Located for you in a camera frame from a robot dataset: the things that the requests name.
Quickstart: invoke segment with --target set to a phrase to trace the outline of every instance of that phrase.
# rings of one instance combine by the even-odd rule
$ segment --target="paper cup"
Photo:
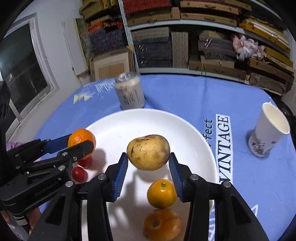
[[[255,156],[263,157],[289,133],[285,115],[272,103],[263,103],[261,116],[248,141],[249,149]]]

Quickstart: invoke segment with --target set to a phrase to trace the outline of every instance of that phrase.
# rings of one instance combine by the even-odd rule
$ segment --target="cup rim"
[[[269,116],[267,115],[267,113],[266,113],[266,111],[265,111],[265,108],[264,108],[265,105],[272,106],[272,108],[276,109],[276,110],[282,115],[282,117],[284,118],[284,120],[286,121],[286,124],[287,124],[287,126],[288,126],[288,131],[287,131],[287,132],[282,131],[281,129],[279,129],[278,127],[276,127],[276,126],[274,125],[274,123],[271,121],[271,119],[269,118]],[[265,103],[262,104],[262,111],[263,111],[264,115],[266,116],[266,118],[269,120],[269,122],[270,122],[270,123],[271,123],[271,124],[272,124],[272,125],[273,125],[273,126],[279,131],[279,132],[281,132],[281,133],[283,133],[283,134],[289,134],[289,133],[290,133],[290,131],[291,131],[290,124],[289,124],[289,122],[288,122],[286,116],[283,114],[283,112],[282,112],[277,106],[273,105],[272,103],[265,102]]]

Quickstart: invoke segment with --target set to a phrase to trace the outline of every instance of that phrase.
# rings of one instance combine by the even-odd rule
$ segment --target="can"
[[[120,74],[115,78],[114,86],[123,110],[144,107],[144,93],[140,78],[135,72]]]

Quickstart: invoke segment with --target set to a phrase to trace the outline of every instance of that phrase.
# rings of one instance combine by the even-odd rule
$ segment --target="finger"
[[[2,214],[5,222],[10,223],[10,217],[9,217],[8,213],[3,210],[3,211],[1,211],[1,214]]]
[[[27,214],[27,217],[29,218],[29,224],[31,226],[29,234],[31,234],[33,228],[35,227],[35,225],[37,224],[39,218],[41,217],[41,212],[40,212],[39,208],[37,207],[34,210],[32,210],[31,212],[29,212]]]

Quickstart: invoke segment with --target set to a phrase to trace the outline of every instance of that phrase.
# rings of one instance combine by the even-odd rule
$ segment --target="table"
[[[247,137],[256,125],[261,105],[273,103],[271,97],[256,87],[208,77],[145,75],[141,81],[145,108],[171,112],[194,125],[216,156],[220,180],[229,179],[234,184],[270,241],[278,240],[296,213],[294,145],[287,135],[264,158],[253,156],[247,147]],[[35,137],[55,139],[117,111],[121,108],[114,81],[90,83],[64,101]],[[218,147],[227,155],[227,161],[222,162],[224,154],[216,153]],[[214,237],[214,227],[211,213],[209,240]]]

